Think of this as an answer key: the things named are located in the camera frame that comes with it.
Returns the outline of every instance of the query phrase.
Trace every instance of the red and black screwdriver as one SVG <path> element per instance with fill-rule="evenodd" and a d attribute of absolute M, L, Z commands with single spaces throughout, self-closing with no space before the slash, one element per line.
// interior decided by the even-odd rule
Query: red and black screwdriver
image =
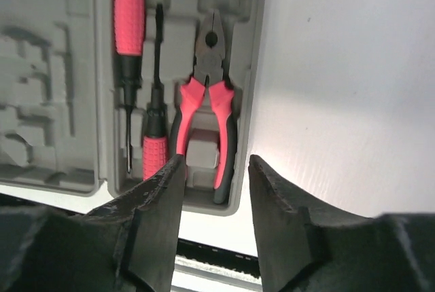
<path fill-rule="evenodd" d="M 143 180 L 156 174 L 168 162 L 166 107 L 160 81 L 160 47 L 163 42 L 163 5 L 156 8 L 156 40 L 154 42 L 154 83 L 147 109 L 147 126 L 143 138 Z"/>
<path fill-rule="evenodd" d="M 145 0 L 114 0 L 116 52 L 120 60 L 120 82 L 124 88 L 126 112 L 127 172 L 132 168 L 131 113 L 141 87 L 141 65 L 145 36 Z"/>

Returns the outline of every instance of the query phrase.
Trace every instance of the pliers jaw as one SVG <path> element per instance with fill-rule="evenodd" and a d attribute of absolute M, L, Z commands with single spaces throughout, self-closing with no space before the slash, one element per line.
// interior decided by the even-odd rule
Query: pliers jaw
<path fill-rule="evenodd" d="M 222 81 L 225 37 L 219 10 L 211 10 L 203 20 L 195 46 L 196 65 L 193 76 L 211 86 Z"/>

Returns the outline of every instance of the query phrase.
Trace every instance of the open tool case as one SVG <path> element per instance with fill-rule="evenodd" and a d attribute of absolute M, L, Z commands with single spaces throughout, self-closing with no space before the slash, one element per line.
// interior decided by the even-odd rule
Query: open tool case
<path fill-rule="evenodd" d="M 224 73 L 234 85 L 238 146 L 228 201 L 213 203 L 218 125 L 207 95 L 192 123 L 184 210 L 233 214 L 239 205 L 264 0 L 146 0 L 142 89 L 132 117 L 127 175 L 125 112 L 114 62 L 113 0 L 0 0 L 0 183 L 89 196 L 107 181 L 113 196 L 141 181 L 142 134 L 154 69 L 154 9 L 164 5 L 160 78 L 168 130 L 179 85 L 194 66 L 198 27 L 219 9 Z"/>

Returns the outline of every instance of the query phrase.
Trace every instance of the red pliers handle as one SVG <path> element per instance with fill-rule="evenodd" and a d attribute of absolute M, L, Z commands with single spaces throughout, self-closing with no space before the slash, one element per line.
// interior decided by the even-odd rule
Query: red pliers handle
<path fill-rule="evenodd" d="M 205 46 L 208 33 L 215 33 L 217 42 L 213 47 Z M 206 17 L 196 43 L 196 66 L 190 81 L 180 86 L 181 103 L 169 137 L 171 156 L 186 154 L 188 135 L 192 119 L 204 100 L 205 83 L 209 83 L 211 110 L 219 126 L 220 155 L 217 166 L 213 201 L 222 204 L 228 199 L 234 162 L 237 152 L 237 124 L 232 114 L 231 102 L 234 90 L 226 86 L 222 76 L 222 60 L 225 57 L 224 34 L 217 11 Z"/>

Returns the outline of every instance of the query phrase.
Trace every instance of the molded compartment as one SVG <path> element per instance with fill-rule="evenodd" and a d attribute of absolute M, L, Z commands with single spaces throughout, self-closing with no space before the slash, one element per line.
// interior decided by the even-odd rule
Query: molded compartment
<path fill-rule="evenodd" d="M 93 0 L 0 0 L 0 182 L 99 187 Z"/>
<path fill-rule="evenodd" d="M 186 164 L 188 177 L 184 210 L 212 215 L 231 215 L 239 207 L 247 150 L 247 136 L 256 76 L 259 36 L 264 0 L 146 0 L 147 23 L 143 47 L 142 89 L 138 92 L 137 110 L 132 118 L 133 173 L 126 173 L 124 150 L 125 113 L 122 109 L 122 89 L 116 85 L 114 59 L 113 0 L 103 0 L 102 36 L 103 73 L 109 81 L 102 105 L 106 108 L 103 135 L 107 139 L 106 156 L 109 191 L 113 196 L 141 181 L 142 142 L 146 108 L 150 102 L 154 70 L 155 12 L 157 3 L 164 5 L 164 34 L 160 58 L 160 79 L 164 84 L 167 104 L 168 130 L 180 103 L 179 85 L 187 82 L 193 72 L 194 45 L 199 25 L 210 9 L 219 9 L 226 40 L 224 74 L 229 76 L 235 90 L 232 108 L 237 119 L 238 146 L 234 176 L 228 201 L 213 203 L 213 180 L 218 151 L 218 123 L 211 111 L 206 93 L 203 106 L 194 116 L 188 143 Z"/>

